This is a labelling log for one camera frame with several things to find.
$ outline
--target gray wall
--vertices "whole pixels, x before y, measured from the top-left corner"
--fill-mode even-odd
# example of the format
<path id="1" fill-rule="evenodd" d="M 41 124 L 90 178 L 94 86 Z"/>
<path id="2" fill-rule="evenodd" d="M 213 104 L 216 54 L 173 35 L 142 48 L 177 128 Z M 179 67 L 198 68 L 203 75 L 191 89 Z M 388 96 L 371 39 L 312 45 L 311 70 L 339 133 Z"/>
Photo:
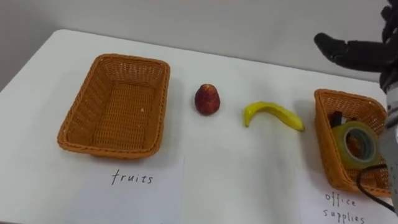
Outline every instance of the gray wall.
<path id="1" fill-rule="evenodd" d="M 73 29 L 366 80 L 313 44 L 317 32 L 379 40 L 384 1 L 0 0 L 0 89 L 57 29 Z"/>

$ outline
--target apple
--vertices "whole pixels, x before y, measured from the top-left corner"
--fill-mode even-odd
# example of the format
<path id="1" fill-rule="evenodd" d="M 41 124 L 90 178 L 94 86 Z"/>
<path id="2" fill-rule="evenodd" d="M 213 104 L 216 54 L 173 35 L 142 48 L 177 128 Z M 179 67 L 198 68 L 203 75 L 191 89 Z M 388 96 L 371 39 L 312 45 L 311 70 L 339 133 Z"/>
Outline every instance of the apple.
<path id="1" fill-rule="evenodd" d="M 208 116 L 217 112 L 220 108 L 220 96 L 215 86 L 203 84 L 195 94 L 195 106 L 198 112 Z"/>

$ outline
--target orange wicker basket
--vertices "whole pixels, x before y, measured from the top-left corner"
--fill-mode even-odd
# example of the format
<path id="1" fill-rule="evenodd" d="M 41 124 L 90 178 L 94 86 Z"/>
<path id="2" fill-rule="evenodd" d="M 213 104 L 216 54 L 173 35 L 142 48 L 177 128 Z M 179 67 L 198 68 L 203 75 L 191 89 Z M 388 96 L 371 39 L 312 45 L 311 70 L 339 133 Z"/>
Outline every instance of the orange wicker basket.
<path id="1" fill-rule="evenodd" d="M 116 159 L 155 154 L 162 142 L 169 78 L 163 61 L 100 55 L 59 130 L 58 144 Z"/>
<path id="2" fill-rule="evenodd" d="M 338 190 L 359 192 L 355 184 L 359 171 L 343 167 L 328 117 L 334 111 L 341 111 L 344 117 L 357 118 L 380 135 L 387 118 L 385 109 L 372 98 L 333 90 L 315 91 L 315 107 L 315 127 L 323 167 L 330 185 Z M 364 188 L 374 195 L 390 196 L 387 170 L 376 170 L 366 174 L 362 183 Z"/>

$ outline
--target banana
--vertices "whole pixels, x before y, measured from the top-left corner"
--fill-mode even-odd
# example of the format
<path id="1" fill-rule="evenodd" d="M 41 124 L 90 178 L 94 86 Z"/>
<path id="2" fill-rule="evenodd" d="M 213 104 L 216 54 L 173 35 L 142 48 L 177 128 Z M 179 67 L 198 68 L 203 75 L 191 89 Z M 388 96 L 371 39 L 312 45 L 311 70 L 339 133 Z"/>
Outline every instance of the banana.
<path id="1" fill-rule="evenodd" d="M 266 111 L 279 118 L 283 123 L 289 127 L 297 130 L 304 131 L 303 121 L 293 112 L 285 109 L 276 103 L 267 103 L 259 101 L 247 105 L 243 111 L 244 125 L 249 127 L 250 120 L 258 111 Z"/>

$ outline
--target tape roll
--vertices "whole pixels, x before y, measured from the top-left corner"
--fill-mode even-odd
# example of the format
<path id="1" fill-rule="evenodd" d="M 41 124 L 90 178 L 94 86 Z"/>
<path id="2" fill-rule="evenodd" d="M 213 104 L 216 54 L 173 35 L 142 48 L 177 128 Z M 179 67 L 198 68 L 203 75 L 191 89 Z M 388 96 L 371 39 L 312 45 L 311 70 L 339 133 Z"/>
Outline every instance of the tape roll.
<path id="1" fill-rule="evenodd" d="M 376 133 L 365 124 L 349 121 L 332 129 L 340 159 L 347 169 L 364 169 L 380 162 Z M 358 140 L 360 155 L 354 156 L 347 146 L 347 135 Z"/>

